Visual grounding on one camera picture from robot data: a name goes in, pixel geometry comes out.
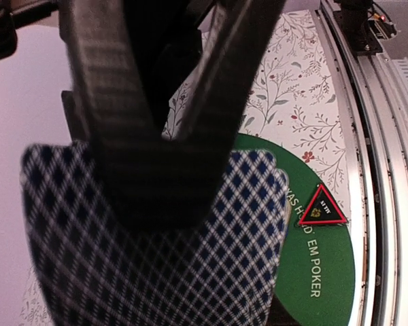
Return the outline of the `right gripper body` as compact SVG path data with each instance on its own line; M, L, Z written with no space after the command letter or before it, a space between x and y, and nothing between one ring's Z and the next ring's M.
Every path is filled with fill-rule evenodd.
M68 1L0 1L0 60L12 56L18 44L16 30L64 12ZM155 24L152 38L160 46L183 31L197 29L215 1L123 1L128 22Z

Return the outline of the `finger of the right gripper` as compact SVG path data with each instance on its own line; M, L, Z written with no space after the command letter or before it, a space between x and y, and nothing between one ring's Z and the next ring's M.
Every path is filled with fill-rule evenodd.
M61 1L75 110L124 223L196 224L188 155L164 140L169 101L202 53L192 1Z
M167 157L169 217L205 215L284 1L217 1L194 92Z

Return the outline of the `blue-backed card deck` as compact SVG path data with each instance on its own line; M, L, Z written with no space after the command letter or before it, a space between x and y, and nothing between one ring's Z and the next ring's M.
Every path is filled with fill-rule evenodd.
M32 262L55 325L264 325L286 233L288 177L264 149L231 154L198 227L120 225L83 143L21 161Z

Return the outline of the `black red triangle token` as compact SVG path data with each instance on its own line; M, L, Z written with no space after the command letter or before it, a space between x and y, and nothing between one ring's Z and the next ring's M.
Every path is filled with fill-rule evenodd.
M346 224L347 218L324 184L319 184L299 225L337 225Z

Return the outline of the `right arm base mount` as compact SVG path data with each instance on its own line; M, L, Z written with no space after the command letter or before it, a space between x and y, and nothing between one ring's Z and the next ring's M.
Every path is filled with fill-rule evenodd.
M355 57L384 50L379 40L393 39L398 31L388 13L375 1L335 1L340 10L333 15Z

